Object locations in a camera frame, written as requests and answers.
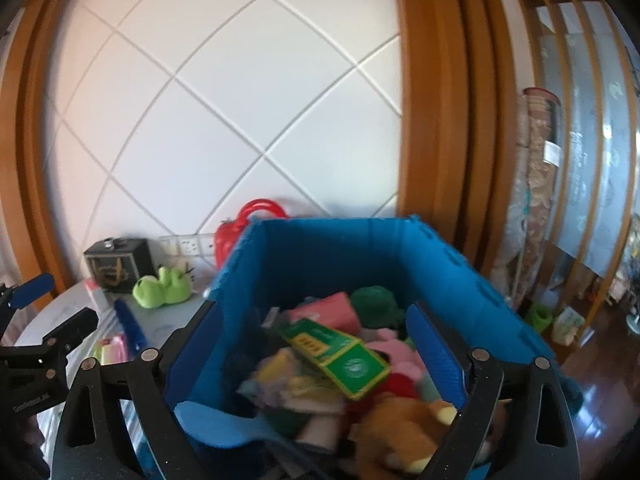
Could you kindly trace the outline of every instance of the pink plush toy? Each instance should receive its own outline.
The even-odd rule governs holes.
[[[391,373],[405,375],[414,383],[420,381],[427,368],[418,352],[400,341],[394,330],[380,328],[376,332],[378,341],[367,343],[367,348],[389,356]]]

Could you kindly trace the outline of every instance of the black box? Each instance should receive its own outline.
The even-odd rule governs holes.
[[[144,238],[107,238],[84,252],[95,281],[104,290],[130,293],[142,276],[156,275]]]

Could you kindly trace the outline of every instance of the brown teddy bear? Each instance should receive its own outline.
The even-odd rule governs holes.
[[[391,469],[421,472],[456,417],[444,400],[423,402],[386,393],[363,418],[356,436],[360,480],[398,480]]]

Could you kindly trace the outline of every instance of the green cup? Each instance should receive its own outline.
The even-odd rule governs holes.
[[[551,310],[542,303],[533,303],[524,318],[524,321],[530,324],[533,330],[539,334],[542,334],[553,320],[554,317],[551,314]]]

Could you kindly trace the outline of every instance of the green plush frog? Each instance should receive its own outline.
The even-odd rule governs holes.
[[[177,267],[160,267],[158,278],[143,276],[133,287],[133,297],[143,308],[181,303],[190,295],[191,281],[184,271]]]

